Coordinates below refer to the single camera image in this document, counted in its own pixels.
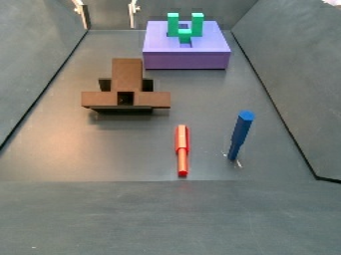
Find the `green block structure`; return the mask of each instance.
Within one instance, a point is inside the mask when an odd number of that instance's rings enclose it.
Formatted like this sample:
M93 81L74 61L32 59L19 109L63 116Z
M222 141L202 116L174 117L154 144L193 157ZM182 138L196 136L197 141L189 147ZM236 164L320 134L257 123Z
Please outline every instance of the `green block structure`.
M182 44L190 43L190 37L202 36L204 27L204 13L192 13L192 27L180 28L178 27L178 13L169 13L169 37L178 37Z

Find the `purple block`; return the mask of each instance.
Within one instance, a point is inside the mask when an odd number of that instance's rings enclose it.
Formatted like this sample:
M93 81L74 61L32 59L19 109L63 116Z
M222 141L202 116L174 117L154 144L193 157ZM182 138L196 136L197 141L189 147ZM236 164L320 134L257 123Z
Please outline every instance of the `purple block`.
M168 21L150 21L145 39L146 69L226 69L230 49L216 21L204 21L202 37L189 45L168 37Z

